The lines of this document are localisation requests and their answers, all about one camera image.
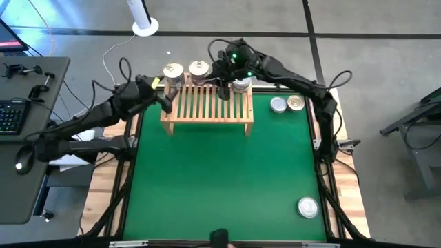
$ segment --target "tin can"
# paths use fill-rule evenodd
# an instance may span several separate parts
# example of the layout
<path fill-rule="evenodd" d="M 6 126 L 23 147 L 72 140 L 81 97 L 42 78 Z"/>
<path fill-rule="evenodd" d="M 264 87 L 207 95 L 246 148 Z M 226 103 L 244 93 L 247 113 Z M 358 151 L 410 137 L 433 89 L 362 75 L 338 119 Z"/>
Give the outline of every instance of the tin can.
<path fill-rule="evenodd" d="M 178 63 L 170 63 L 164 67 L 164 76 L 170 87 L 182 87 L 185 84 L 184 67 Z"/>
<path fill-rule="evenodd" d="M 269 104 L 272 111 L 275 113 L 283 113 L 287 109 L 287 102 L 281 97 L 274 97 Z"/>
<path fill-rule="evenodd" d="M 290 96 L 287 103 L 288 108 L 294 111 L 302 110 L 305 107 L 305 100 L 303 100 L 303 97 L 298 95 Z"/>
<path fill-rule="evenodd" d="M 236 93 L 243 93 L 251 86 L 251 78 L 235 80 L 232 82 L 232 89 Z"/>
<path fill-rule="evenodd" d="M 303 197 L 298 201 L 298 213 L 305 218 L 314 218 L 318 214 L 318 204 L 311 197 Z"/>
<path fill-rule="evenodd" d="M 188 65 L 190 78 L 194 85 L 202 86 L 205 83 L 205 77 L 208 74 L 209 66 L 205 61 L 192 61 Z"/>

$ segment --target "keyboard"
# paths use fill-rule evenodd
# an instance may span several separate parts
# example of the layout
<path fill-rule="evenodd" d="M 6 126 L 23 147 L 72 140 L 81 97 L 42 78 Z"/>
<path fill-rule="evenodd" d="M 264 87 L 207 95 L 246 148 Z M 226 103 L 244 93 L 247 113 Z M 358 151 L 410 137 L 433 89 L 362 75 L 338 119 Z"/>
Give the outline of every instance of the keyboard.
<path fill-rule="evenodd" d="M 19 135 L 29 108 L 24 99 L 0 100 L 0 135 Z"/>

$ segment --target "concrete floor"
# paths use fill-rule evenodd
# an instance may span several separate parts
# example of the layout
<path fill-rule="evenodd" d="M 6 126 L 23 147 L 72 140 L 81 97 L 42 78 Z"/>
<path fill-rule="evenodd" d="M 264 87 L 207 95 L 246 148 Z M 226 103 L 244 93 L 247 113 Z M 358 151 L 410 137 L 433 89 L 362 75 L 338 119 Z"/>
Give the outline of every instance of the concrete floor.
<path fill-rule="evenodd" d="M 130 31 L 133 22 L 125 1 L 34 0 L 34 3 L 53 28 Z M 308 31 L 301 0 L 161 0 L 148 1 L 147 6 L 151 15 L 159 20 L 161 31 Z M 309 6 L 317 33 L 441 33 L 441 1 L 309 0 Z M 44 27 L 26 0 L 12 0 L 1 18 L 11 26 Z M 49 52 L 47 35 L 31 31 L 20 37 L 42 54 Z M 102 65 L 102 54 L 127 39 L 125 36 L 54 37 L 54 55 L 72 59 L 66 81 L 86 104 L 91 100 L 92 79 L 112 84 Z M 158 74 L 167 62 L 187 64 L 194 59 L 207 59 L 206 46 L 212 39 L 136 37 L 108 54 L 106 61 L 117 81 L 123 80 L 117 69 L 121 56 L 130 60 L 135 74 Z M 252 37 L 247 40 L 256 49 L 280 59 L 287 68 L 310 79 L 316 77 L 308 38 Z M 403 195 L 418 183 L 412 176 L 412 164 L 398 134 L 384 138 L 378 133 L 412 110 L 420 98 L 441 86 L 437 66 L 441 63 L 439 40 L 318 39 L 318 51 L 326 82 L 342 70 L 354 73 L 352 82 L 338 91 L 348 133 L 351 138 L 362 140 L 354 159 L 372 237 L 440 247 L 441 199 L 414 203 L 404 200 Z M 61 93 L 71 113 L 82 109 L 65 88 Z M 106 92 L 100 91 L 97 100 L 107 97 Z M 61 102 L 57 102 L 55 111 L 67 116 Z M 0 226 L 0 243 L 75 236 L 84 202 L 82 197 L 84 192 L 60 189 L 50 196 L 48 204 L 56 213 L 69 209 L 69 214 L 59 214 L 57 221 L 50 223 L 31 220 L 13 228 Z M 72 199 L 78 199 L 76 204 L 72 205 Z M 34 229 L 40 230 L 38 235 L 23 236 L 26 230 Z"/>

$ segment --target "green mat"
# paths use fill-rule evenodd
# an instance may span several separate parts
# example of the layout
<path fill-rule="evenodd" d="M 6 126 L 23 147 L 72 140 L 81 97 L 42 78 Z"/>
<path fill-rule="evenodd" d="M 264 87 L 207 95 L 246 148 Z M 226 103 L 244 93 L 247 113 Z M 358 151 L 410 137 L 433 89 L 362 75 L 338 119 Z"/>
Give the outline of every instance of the green mat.
<path fill-rule="evenodd" d="M 278 94 L 287 98 L 288 94 Z M 160 108 L 145 113 L 126 240 L 325 240 L 322 214 L 302 218 L 303 196 L 319 201 L 306 110 L 274 114 L 274 94 L 255 94 L 254 126 L 178 124 L 165 133 Z"/>

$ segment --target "white pole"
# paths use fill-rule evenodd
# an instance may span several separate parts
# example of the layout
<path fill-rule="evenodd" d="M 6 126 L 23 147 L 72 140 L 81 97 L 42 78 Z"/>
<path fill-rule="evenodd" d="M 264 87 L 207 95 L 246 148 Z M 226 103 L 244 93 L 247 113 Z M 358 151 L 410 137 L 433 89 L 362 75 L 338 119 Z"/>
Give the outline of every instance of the white pole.
<path fill-rule="evenodd" d="M 135 22 L 132 29 L 136 35 L 147 37 L 159 29 L 159 23 L 151 18 L 145 0 L 127 0 Z"/>

